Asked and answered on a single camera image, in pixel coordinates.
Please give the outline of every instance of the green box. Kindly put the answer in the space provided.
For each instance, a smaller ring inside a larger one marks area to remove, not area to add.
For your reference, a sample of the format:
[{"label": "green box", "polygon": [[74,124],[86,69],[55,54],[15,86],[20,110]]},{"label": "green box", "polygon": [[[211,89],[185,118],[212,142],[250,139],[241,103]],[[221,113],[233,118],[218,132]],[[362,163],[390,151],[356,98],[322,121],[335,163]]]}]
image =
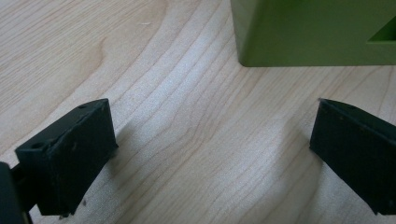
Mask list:
[{"label": "green box", "polygon": [[396,0],[231,0],[244,66],[396,64]]}]

